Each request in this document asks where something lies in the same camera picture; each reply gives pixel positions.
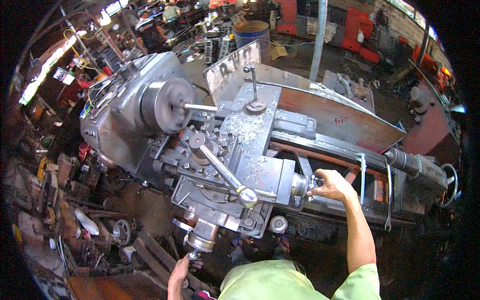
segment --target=person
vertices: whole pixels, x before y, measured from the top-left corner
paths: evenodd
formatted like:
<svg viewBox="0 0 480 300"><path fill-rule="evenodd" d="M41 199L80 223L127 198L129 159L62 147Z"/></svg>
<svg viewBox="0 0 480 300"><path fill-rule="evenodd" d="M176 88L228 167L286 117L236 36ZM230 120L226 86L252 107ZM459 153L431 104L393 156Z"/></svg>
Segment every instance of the person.
<svg viewBox="0 0 480 300"><path fill-rule="evenodd" d="M373 236L363 216L357 192L335 170L316 170L316 175L324 180L321 187L307 192L307 195L320 195L341 200L347 213L347 266L349 275L336 290L333 300L380 299L375 244ZM276 252L288 253L288 240L285 236L278 239ZM241 242L232 253L232 262L243 260ZM220 287L218 300L232 299L327 299L315 291L310 280L301 272L298 264L288 257L274 257L277 260L249 263L230 270ZM177 262L168 281L168 300L181 299L181 286L188 272L189 258L185 256Z"/></svg>
<svg viewBox="0 0 480 300"><path fill-rule="evenodd" d="M167 2L165 3L165 10L163 11L163 22L167 24L167 26L172 30L175 31L176 26L178 25L178 21L180 19L181 12L180 8L172 3Z"/></svg>
<svg viewBox="0 0 480 300"><path fill-rule="evenodd" d="M148 54L168 51L167 47L165 47L166 38L162 27L148 17L148 11L140 10L138 15L140 19L135 26L135 30L138 32L140 45L147 49Z"/></svg>

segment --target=white bottle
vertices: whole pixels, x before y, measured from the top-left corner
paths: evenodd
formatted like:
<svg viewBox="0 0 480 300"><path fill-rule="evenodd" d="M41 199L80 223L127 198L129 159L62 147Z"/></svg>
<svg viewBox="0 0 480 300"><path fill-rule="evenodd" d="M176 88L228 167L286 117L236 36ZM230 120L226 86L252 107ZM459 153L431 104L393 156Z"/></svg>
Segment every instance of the white bottle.
<svg viewBox="0 0 480 300"><path fill-rule="evenodd" d="M358 41L359 43L363 43L363 32L362 32L362 30L361 30L360 28L359 28L359 34L358 34L358 36L357 36L357 41Z"/></svg>

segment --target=blue barrel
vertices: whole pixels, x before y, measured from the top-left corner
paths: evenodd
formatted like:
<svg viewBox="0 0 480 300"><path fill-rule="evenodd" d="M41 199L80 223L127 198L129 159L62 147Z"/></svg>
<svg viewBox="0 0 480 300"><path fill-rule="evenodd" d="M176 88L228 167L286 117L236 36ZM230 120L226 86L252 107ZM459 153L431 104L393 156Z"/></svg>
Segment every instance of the blue barrel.
<svg viewBox="0 0 480 300"><path fill-rule="evenodd" d="M233 26L233 34L237 48L241 48L257 39L260 43L262 62L271 60L270 56L270 31L268 24L262 21L246 21Z"/></svg>

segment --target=hand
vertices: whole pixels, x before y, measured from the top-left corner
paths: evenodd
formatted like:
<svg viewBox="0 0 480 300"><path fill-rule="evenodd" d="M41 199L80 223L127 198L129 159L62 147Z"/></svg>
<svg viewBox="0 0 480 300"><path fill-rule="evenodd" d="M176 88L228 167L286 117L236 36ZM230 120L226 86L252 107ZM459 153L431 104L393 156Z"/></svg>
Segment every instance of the hand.
<svg viewBox="0 0 480 300"><path fill-rule="evenodd" d="M170 275L170 279L168 280L168 285L179 284L181 286L183 284L185 278L187 278L189 261L190 258L187 254L177 262Z"/></svg>
<svg viewBox="0 0 480 300"><path fill-rule="evenodd" d="M324 184L321 187L307 191L307 196L319 195L341 201L349 198L358 198L357 192L352 188L351 184L337 171L318 169L315 171L315 174L324 180Z"/></svg>

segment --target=workshop floor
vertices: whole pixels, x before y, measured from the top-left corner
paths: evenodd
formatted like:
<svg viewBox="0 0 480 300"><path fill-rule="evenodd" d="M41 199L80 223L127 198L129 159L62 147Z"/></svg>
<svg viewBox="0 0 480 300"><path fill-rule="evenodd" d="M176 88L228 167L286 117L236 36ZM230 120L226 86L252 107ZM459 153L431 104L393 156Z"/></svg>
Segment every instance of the workshop floor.
<svg viewBox="0 0 480 300"><path fill-rule="evenodd" d="M282 42L300 44L304 41L287 36L283 37ZM271 61L268 65L308 78L313 44L290 47L287 50L288 56ZM344 72L339 64L344 56L344 50L324 45L317 81L321 82L325 70ZM207 66L203 64L202 60L185 63L183 67L193 84L207 88L202 74ZM382 76L380 72L374 71L365 76L365 82L368 82L368 79L378 79L382 82ZM206 105L213 104L207 93L201 89L197 89L197 93ZM397 100L383 86L379 90L374 89L373 93L376 113L379 117L393 124L401 121L407 128L413 125L412 117L407 112L405 102ZM185 232L171 223L172 218L181 214L181 211L178 212L175 207L172 207L169 198L149 190L141 190L140 186L131 184L124 188L122 198L118 201L119 203L115 206L122 206L124 210L137 216L137 222L144 226L152 236L161 238L173 234L181 244ZM293 259L305 267L307 277L311 280L315 289L329 298L348 276L346 239L344 238L346 228L340 230L343 231L343 238L338 239L333 245L295 238L290 239ZM215 251L204 256L204 269L196 274L201 280L220 286L223 278L230 270L229 254L232 250L230 241L237 236L237 233L224 228L219 231ZM267 231L262 240L255 240L253 244L246 244L244 247L246 256L252 261L270 259L276 245L275 237ZM435 245L420 242L420 245L415 249L405 249L407 242L405 236L400 233L385 235L382 232L374 232L374 239L379 256L378 269L382 299L405 298L406 293L411 292L409 287L419 286L421 283L419 278L422 278L425 272L432 271L431 260L429 261L425 257L414 253L431 253L434 251ZM412 269L415 270L414 275L404 275Z"/></svg>

